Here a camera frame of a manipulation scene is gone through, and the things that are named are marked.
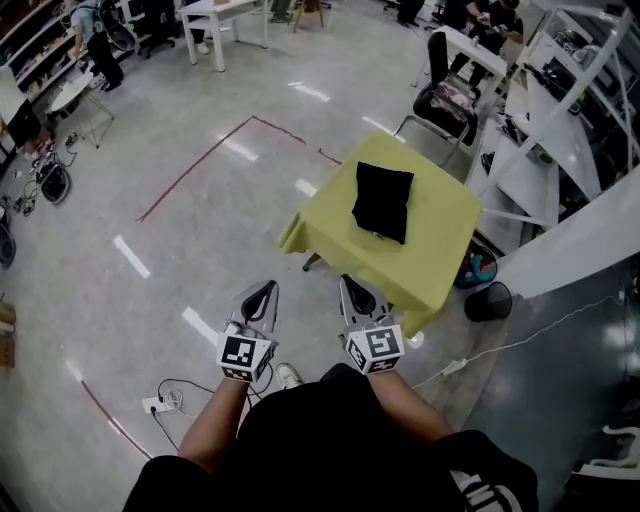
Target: table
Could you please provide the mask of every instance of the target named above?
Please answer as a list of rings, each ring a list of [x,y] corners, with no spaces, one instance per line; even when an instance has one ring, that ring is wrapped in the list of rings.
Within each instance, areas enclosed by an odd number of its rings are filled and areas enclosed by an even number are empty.
[[[105,128],[104,132],[102,132],[102,137],[98,139],[96,134],[96,129],[100,126],[93,127],[93,122],[91,120],[91,116],[87,116],[87,120],[89,123],[89,130],[85,133],[82,130],[82,123],[78,120],[78,126],[76,131],[78,132],[78,136],[82,140],[88,140],[93,146],[97,149],[100,147],[100,141],[104,137],[104,134],[111,126],[111,123],[114,121],[115,116],[105,107],[102,103],[98,101],[95,95],[88,88],[91,80],[93,79],[93,73],[91,71],[87,71],[86,73],[80,75],[78,78],[73,80],[72,82],[66,82],[62,86],[62,91],[60,94],[56,96],[56,99],[53,100],[51,104],[51,112],[59,112],[61,110],[66,110],[66,108],[76,99],[87,98],[91,103],[96,105],[100,110],[106,113],[110,120],[109,125]]]
[[[473,62],[477,62],[481,66],[485,67],[488,71],[493,73],[493,79],[489,83],[489,87],[482,94],[480,100],[478,101],[478,106],[484,105],[489,100],[488,96],[489,92],[495,91],[500,82],[507,75],[507,63],[506,61],[496,55],[495,53],[490,52],[484,46],[480,44],[473,44],[473,40],[469,37],[465,36],[462,32],[459,32],[451,27],[440,27],[437,30],[434,30],[433,33],[443,32],[447,38],[447,50],[453,48],[454,51],[463,53],[467,57],[469,57]],[[427,58],[424,61],[424,64],[420,68],[418,72],[418,76],[415,79],[415,82],[411,84],[412,87],[417,87],[420,82],[420,77],[424,73],[425,68],[429,64],[429,52],[427,51]]]
[[[224,71],[226,68],[224,65],[224,56],[222,55],[220,23],[231,21],[233,40],[239,41],[238,17],[255,11],[256,7],[254,2],[255,0],[231,0],[226,4],[215,5],[213,0],[200,0],[199,2],[195,2],[180,9],[179,12],[182,16],[182,24],[184,25],[184,33],[187,38],[187,47],[189,48],[191,64],[196,63],[196,49],[193,43],[191,29],[210,30],[213,37],[213,50],[216,59],[216,68],[218,71]],[[197,16],[200,18],[189,20],[190,16]],[[262,0],[263,48],[267,48],[268,16],[269,2],[268,0]]]
[[[351,210],[358,195],[358,162],[414,173],[404,245],[356,224]],[[296,214],[278,245],[287,254],[310,250],[340,272],[376,286],[403,311],[403,333],[410,338],[444,304],[481,206],[480,199],[451,175],[378,131]]]

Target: white shoe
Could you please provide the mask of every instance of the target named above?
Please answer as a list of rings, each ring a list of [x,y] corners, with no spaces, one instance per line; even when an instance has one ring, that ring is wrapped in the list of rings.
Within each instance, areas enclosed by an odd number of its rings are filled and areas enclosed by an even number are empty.
[[[200,55],[209,55],[211,53],[211,50],[209,50],[209,47],[204,43],[204,41],[196,45],[196,50],[198,50]]]
[[[302,379],[293,366],[287,363],[280,363],[276,368],[276,380],[280,389],[291,389],[302,386]]]

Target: wall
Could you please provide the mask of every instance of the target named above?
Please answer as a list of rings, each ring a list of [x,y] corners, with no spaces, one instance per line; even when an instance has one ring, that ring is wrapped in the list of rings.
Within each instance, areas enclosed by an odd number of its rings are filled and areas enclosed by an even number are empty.
[[[498,262],[497,280],[533,297],[640,252],[640,166],[578,213]]]

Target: black trash bin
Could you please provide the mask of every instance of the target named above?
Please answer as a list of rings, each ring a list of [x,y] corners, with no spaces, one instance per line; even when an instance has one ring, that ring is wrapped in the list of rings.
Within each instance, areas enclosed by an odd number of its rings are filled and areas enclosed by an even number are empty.
[[[464,301],[464,313],[472,322],[507,318],[511,313],[511,293],[502,283],[493,283]]]

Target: table leg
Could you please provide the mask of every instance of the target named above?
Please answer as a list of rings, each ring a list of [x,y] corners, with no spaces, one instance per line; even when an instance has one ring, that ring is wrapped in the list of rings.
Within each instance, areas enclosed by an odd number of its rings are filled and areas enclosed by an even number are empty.
[[[420,83],[420,78],[422,77],[422,74],[424,73],[424,70],[427,67],[427,64],[429,64],[429,52],[427,52],[427,58],[425,59],[424,64],[420,67],[420,71],[418,71],[418,76],[416,77],[415,82],[411,84],[411,87],[418,87],[418,84]]]
[[[309,267],[313,265],[316,261],[322,259],[317,252],[314,252],[311,257],[307,260],[307,262],[302,266],[303,272],[308,272]]]
[[[493,80],[491,80],[491,82],[489,82],[489,85],[487,86],[487,89],[482,93],[482,96],[480,97],[480,100],[478,101],[478,104],[476,106],[477,107],[482,107],[484,105],[486,105],[489,102],[489,98],[491,97],[491,93],[494,92],[498,86],[500,85],[500,82],[502,82],[502,79],[504,77],[500,76],[500,75],[495,75],[493,77]]]
[[[189,16],[182,13],[182,25],[184,26],[184,37],[187,40],[187,48],[189,48],[189,60],[191,64],[195,64],[196,60],[196,46],[193,42],[193,34],[191,34],[191,29],[189,28]]]
[[[213,53],[216,57],[216,68],[222,72],[224,67],[224,56],[222,55],[222,38],[220,37],[220,24],[218,23],[217,13],[211,13],[211,36],[213,37]]]
[[[269,0],[262,0],[262,47],[268,48],[267,32],[269,26]]]
[[[238,18],[231,20],[231,33],[233,34],[233,40],[237,43],[240,41],[240,31],[238,30]]]

